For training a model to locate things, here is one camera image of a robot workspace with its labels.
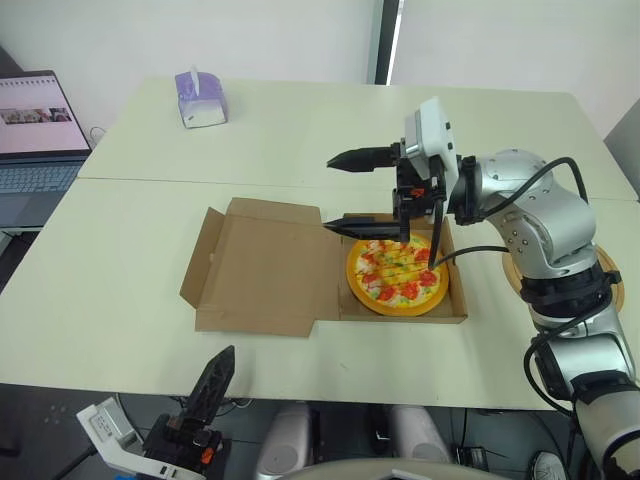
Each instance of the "cardboard box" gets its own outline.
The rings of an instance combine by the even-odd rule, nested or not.
[[[422,219],[412,228],[431,237],[432,226]],[[467,317],[454,261],[447,262],[449,290],[435,309],[417,317],[372,312],[347,284],[351,245],[322,226],[317,207],[234,198],[226,215],[207,211],[180,295],[196,309],[198,331],[306,337],[316,319],[459,323]],[[454,249],[446,220],[440,248]]]

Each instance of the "silver robotic arm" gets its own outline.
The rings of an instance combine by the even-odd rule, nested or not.
[[[640,469],[640,390],[610,289],[619,275],[603,272],[598,262],[591,207],[558,185],[548,171],[498,209],[546,163],[520,150],[465,161],[470,170],[475,163],[477,210],[489,213],[486,220],[498,230],[522,273],[520,294],[540,332],[525,355],[532,386],[539,389],[528,371],[534,356],[548,395],[573,403],[596,464],[605,473]],[[461,175],[459,182],[469,178]],[[458,195],[451,200],[454,211],[464,185],[457,187]]]
[[[551,170],[561,164],[571,167],[580,196],[555,182]],[[524,356],[532,388],[554,408],[577,417],[608,478],[640,474],[640,389],[611,298],[611,284],[620,275],[603,272],[598,262],[595,216],[572,159],[547,164],[517,149],[461,158],[455,154],[451,124],[432,99],[407,117],[406,136],[399,143],[345,152],[328,166],[348,171],[395,167],[396,224],[341,219],[326,226],[356,238],[407,241],[409,218],[427,215],[434,221],[436,244],[430,267],[445,211],[460,225],[489,221],[523,275],[520,295],[539,332]],[[531,375],[532,357],[546,393]],[[573,410],[553,399],[570,401]]]

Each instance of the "white table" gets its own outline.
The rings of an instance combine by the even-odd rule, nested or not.
[[[0,382],[186,394],[234,344],[232,396],[547,408],[522,372],[534,329],[499,254],[458,259],[470,313],[459,325],[318,321],[308,339],[195,332],[178,290],[206,208],[224,211],[232,196],[318,205],[325,220],[390,209],[374,189],[77,180],[0,296]],[[621,319],[638,359],[640,206],[592,203],[596,239],[625,280]],[[488,224],[452,228],[458,248],[499,242]]]
[[[80,171],[82,178],[267,186],[391,189],[391,169],[329,170],[334,155],[384,146],[404,135],[404,118],[440,96],[457,152],[530,150],[572,156],[593,198],[637,196],[575,98],[566,93],[441,87],[223,80],[230,121],[186,130],[171,77],[147,80]],[[568,168],[554,172],[575,189]]]

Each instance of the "purple tissue box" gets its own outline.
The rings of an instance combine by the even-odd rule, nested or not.
[[[208,127],[227,121],[227,102],[220,80],[210,73],[176,75],[178,108],[186,128]]]

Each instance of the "toy pizza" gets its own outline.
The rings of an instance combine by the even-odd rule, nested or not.
[[[415,233],[409,243],[358,240],[347,257],[347,280],[358,300],[389,316],[422,315],[449,286],[446,263],[427,268],[431,242]]]

